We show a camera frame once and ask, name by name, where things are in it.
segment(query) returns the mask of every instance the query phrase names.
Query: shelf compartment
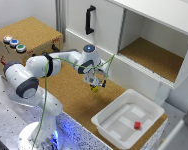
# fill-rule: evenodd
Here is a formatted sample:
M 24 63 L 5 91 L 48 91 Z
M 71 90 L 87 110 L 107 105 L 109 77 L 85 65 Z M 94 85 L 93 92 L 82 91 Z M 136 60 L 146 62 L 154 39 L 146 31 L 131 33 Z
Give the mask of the shelf compartment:
M 175 82 L 184 60 L 143 38 L 138 38 L 119 53 L 172 82 Z

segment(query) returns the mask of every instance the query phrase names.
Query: black handle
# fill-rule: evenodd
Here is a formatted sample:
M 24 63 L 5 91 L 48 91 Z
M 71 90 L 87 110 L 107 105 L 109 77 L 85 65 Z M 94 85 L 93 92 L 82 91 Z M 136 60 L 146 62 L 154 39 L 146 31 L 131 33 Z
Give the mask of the black handle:
M 91 34 L 94 32 L 92 28 L 90 28 L 90 21 L 91 21 L 91 11 L 96 10 L 95 6 L 90 6 L 90 8 L 86 11 L 86 34 Z

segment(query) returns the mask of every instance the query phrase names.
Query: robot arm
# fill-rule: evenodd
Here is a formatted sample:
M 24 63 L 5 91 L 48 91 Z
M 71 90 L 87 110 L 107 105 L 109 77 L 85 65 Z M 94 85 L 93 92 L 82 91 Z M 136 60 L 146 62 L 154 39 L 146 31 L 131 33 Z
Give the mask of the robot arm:
M 71 62 L 72 64 L 69 63 L 71 67 L 79 74 L 84 74 L 84 82 L 93 86 L 102 86 L 101 79 L 97 78 L 95 73 L 105 76 L 108 70 L 108 64 L 95 69 L 79 67 L 95 67 L 105 62 L 100 59 L 93 45 L 86 45 L 82 54 L 78 53 L 76 50 L 70 50 L 31 57 L 27 60 L 25 67 L 17 61 L 7 63 L 4 67 L 4 74 L 20 98 L 29 99 L 35 95 L 39 85 L 38 78 L 45 76 L 48 60 L 49 62 L 51 61 L 48 65 L 48 76 L 54 76 L 60 71 L 61 60 L 52 58 L 61 58 L 62 60 L 64 59 Z

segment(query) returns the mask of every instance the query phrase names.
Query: cable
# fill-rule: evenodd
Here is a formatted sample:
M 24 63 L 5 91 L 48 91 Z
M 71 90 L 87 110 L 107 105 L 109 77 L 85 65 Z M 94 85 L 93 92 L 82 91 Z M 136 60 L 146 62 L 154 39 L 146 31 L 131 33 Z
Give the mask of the cable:
M 95 68 L 101 67 L 101 66 L 105 65 L 106 63 L 108 63 L 108 62 L 110 61 L 109 67 L 108 67 L 108 69 L 107 69 L 106 77 L 105 77 L 105 80 L 104 80 L 104 83 L 103 83 L 104 86 L 105 86 L 106 80 L 107 80 L 107 77 L 108 77 L 109 68 L 110 68 L 110 66 L 111 66 L 111 63 L 112 63 L 112 60 L 113 60 L 114 57 L 115 57 L 115 54 L 114 54 L 109 60 L 107 60 L 105 63 L 103 63 L 103 64 L 101 64 L 101 65 L 98 65 L 98 66 L 95 66 L 95 67 L 80 66 L 80 65 L 77 65 L 77 64 L 75 64 L 75 63 L 73 63 L 73 62 L 71 62 L 71 61 L 68 61 L 68 60 L 66 60 L 66 59 L 63 59 L 63 58 L 53 58 L 53 59 L 60 59 L 60 60 L 66 61 L 66 62 L 68 62 L 68 63 L 71 63 L 71 64 L 73 64 L 73 65 L 75 65 L 75 66 L 79 66 L 79 67 L 82 67 L 82 68 L 90 68 L 90 69 L 95 69 Z M 43 112 L 42 112 L 42 116 L 41 116 L 41 123 L 40 123 L 39 129 L 38 129 L 38 132 L 37 132 L 37 134 L 36 134 L 36 138 L 35 138 L 35 140 L 34 140 L 34 143 L 33 143 L 33 146 L 32 146 L 32 150 L 33 150 L 33 148 L 34 148 L 34 145 L 35 145 L 35 143 L 36 143 L 37 137 L 38 137 L 38 135 L 39 135 L 39 132 L 40 132 L 40 129 L 41 129 L 41 126 L 42 126 L 42 123 L 43 123 L 43 117 L 44 117 L 45 106 L 46 106 L 46 101 L 47 101 L 47 72 L 48 72 L 48 64 L 49 64 L 49 61 L 47 61 L 46 66 L 45 66 L 45 102 L 44 102 Z

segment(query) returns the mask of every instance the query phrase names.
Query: small red object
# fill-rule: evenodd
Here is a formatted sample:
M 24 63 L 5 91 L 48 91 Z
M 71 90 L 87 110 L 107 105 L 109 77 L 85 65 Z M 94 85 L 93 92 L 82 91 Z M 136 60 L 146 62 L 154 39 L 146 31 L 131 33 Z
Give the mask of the small red object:
M 135 121 L 135 124 L 134 124 L 134 129 L 139 130 L 140 128 L 141 128 L 141 123 L 140 123 L 140 122 Z

